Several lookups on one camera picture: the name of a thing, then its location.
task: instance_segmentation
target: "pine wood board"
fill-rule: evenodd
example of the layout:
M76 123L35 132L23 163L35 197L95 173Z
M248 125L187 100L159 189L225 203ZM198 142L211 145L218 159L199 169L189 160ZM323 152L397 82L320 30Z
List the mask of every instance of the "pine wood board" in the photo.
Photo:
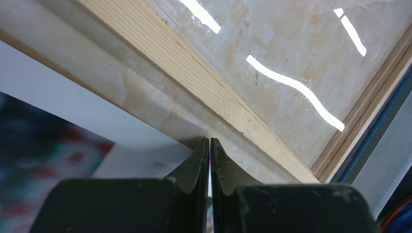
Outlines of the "pine wood board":
M77 2L299 181L319 182L224 79L189 49L143 1Z
M377 112L395 90L411 63L412 25L346 117L345 131L336 132L313 165L312 171L321 182L326 183L332 179Z

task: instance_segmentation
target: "red cable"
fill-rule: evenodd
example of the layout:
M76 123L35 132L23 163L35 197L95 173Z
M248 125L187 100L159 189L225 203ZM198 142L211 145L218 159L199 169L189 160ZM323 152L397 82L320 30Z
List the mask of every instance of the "red cable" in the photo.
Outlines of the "red cable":
M395 211L393 211L390 215L387 215L380 223L380 230L383 232L385 230L385 228L388 226L389 222L396 216L397 213L399 213L399 211L402 209L402 207L406 204L409 204L412 202L412 196L406 198L405 200L403 200L403 202L401 202L395 209Z

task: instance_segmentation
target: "blue edge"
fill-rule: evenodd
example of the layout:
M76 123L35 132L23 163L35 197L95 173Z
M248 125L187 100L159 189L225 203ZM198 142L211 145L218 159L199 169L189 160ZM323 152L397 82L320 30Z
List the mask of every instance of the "blue edge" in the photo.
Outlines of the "blue edge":
M388 105L386 106L385 110L383 111L382 115L379 117L378 121L376 122L376 124L374 125L372 131L370 132L370 134L368 135L368 137L366 138L365 142L363 143L362 147L360 148L360 150L358 151L358 153L356 154L356 156L353 158L352 162L350 163L349 167L346 169L345 173L343 174L343 176L341 177L341 179L339 180L340 183L344 182L347 175L349 174L349 172L352 170L353 166L355 165L356 161L359 159L359 156L362 154L363 150L365 149L366 145L368 145L369 141L371 140L371 137L373 136L373 134L375 133L376 129L378 128L378 126L380 125L380 123L382 122L383 118L386 116L386 114L388 113L388 110L391 108L392 104L394 103L395 99L398 97L400 91L403 89L403 87L406 84L406 81L412 76L412 70L408 71L408 75L405 77L405 79L401 82L401 84L399 85L398 89L396 90L396 92L394 93L394 95L392 96L391 100L389 101Z

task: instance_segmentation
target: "white board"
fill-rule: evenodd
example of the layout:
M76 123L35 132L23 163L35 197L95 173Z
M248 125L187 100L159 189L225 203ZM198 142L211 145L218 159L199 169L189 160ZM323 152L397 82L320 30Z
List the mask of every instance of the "white board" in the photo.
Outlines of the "white board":
M192 153L1 41L0 91L115 142L94 177L163 177Z

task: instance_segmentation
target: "gray panel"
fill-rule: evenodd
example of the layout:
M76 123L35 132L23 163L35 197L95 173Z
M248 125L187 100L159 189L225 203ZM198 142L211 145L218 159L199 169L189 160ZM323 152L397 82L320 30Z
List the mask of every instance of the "gray panel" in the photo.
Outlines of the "gray panel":
M353 181L377 217L412 165L412 94Z

